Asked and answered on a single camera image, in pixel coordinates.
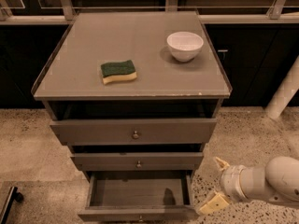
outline sponge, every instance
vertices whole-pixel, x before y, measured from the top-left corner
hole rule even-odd
[[[105,85],[113,81],[127,81],[137,78],[137,73],[131,60],[121,63],[103,63],[101,70]]]

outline bowl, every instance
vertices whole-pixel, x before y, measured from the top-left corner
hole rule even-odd
[[[204,46],[204,40],[197,34],[177,32],[168,36],[168,49],[180,62],[187,62],[198,55]]]

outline scouring pad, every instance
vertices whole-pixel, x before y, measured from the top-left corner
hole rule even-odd
[[[137,78],[137,73],[131,60],[122,63],[103,63],[101,70],[105,85],[113,81],[127,81]]]

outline terrazzo floor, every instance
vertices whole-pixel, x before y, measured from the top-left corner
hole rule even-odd
[[[299,159],[299,107],[287,107],[276,120],[268,118],[261,107],[223,107],[217,120],[192,182],[195,203],[217,185],[215,156],[245,166],[264,166],[281,155]],[[7,224],[83,223],[77,211],[85,206],[89,183],[49,124],[43,109],[0,109],[0,197],[11,185],[24,196],[22,203],[12,205]],[[196,220],[161,223],[296,224],[299,210],[253,201]]]

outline cabinet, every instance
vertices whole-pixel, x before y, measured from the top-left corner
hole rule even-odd
[[[298,24],[209,24],[206,28],[234,88],[223,105],[267,106],[299,55]]]
[[[0,107],[38,108],[30,90],[66,26],[0,27]]]
[[[165,42],[182,30],[205,41],[188,63]],[[128,59],[137,79],[103,85],[100,65]],[[80,13],[33,87],[90,181],[85,221],[195,218],[192,176],[230,92],[195,12]]]

